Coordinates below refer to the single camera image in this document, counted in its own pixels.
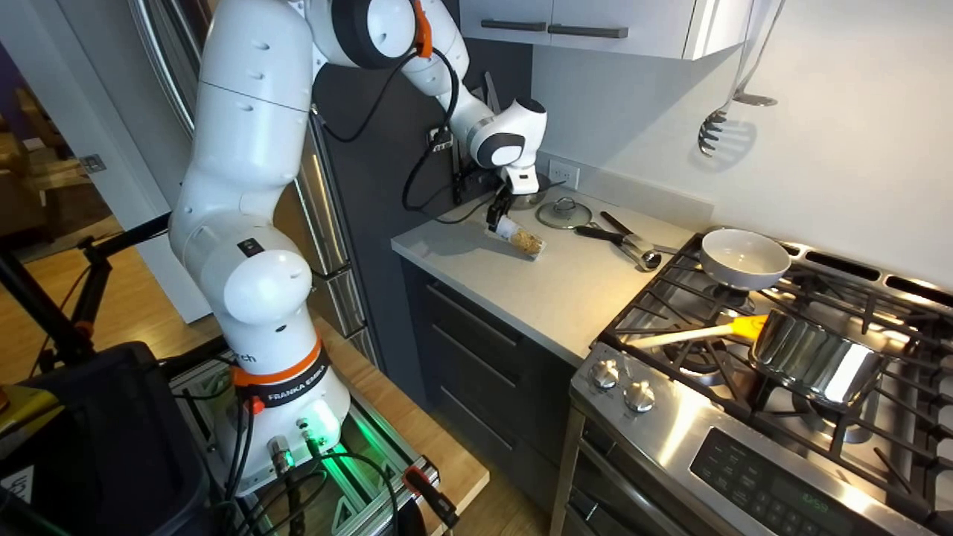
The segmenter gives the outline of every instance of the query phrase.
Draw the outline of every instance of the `cabinet door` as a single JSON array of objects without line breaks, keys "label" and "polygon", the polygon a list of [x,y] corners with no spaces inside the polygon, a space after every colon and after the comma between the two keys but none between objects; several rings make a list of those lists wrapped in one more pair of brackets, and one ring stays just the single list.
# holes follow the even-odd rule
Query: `cabinet door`
[{"label": "cabinet door", "polygon": [[541,45],[552,0],[462,0],[458,19],[470,38]]}]

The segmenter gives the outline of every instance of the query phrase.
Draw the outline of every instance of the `bowl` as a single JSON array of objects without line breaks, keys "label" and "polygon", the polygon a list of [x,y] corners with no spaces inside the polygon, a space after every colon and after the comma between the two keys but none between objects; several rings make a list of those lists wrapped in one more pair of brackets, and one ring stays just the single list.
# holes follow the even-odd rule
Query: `bowl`
[{"label": "bowl", "polygon": [[704,267],[729,290],[769,290],[793,266],[793,255],[771,237],[747,230],[712,230],[704,236]]}]

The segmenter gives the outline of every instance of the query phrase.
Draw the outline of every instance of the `oven handle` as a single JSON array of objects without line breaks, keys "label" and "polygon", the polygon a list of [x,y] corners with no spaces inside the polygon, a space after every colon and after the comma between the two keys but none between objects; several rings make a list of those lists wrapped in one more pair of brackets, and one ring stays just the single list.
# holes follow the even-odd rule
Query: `oven handle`
[{"label": "oven handle", "polygon": [[584,437],[581,440],[581,456],[586,456],[595,470],[616,486],[616,492],[622,492],[647,517],[653,517],[660,534],[684,534],[666,513],[660,513],[647,495],[640,495],[632,482],[626,482],[626,476],[608,461],[602,458],[602,453]]}]

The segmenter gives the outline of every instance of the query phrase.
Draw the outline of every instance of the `stove knob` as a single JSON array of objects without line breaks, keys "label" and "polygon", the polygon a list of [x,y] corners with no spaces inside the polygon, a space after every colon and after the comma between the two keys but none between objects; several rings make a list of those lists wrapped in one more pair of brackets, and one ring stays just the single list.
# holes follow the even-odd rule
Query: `stove knob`
[{"label": "stove knob", "polygon": [[620,383],[620,363],[616,360],[599,360],[595,388],[610,389],[616,383]]},{"label": "stove knob", "polygon": [[632,380],[622,392],[626,404],[638,413],[647,413],[654,409],[654,389],[650,380]]}]

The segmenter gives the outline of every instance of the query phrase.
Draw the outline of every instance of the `stainless steel oven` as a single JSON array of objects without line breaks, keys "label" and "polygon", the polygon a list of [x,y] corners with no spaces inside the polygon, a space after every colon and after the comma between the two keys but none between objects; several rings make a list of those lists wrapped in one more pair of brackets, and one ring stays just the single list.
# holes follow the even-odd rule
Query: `stainless steel oven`
[{"label": "stainless steel oven", "polygon": [[[953,296],[805,243],[777,285],[736,291],[696,243],[575,371],[552,534],[951,534]],[[805,363],[779,376],[729,337],[638,346],[729,315],[808,325],[782,333]],[[852,357],[811,333],[870,354],[839,397],[817,371]]]}]

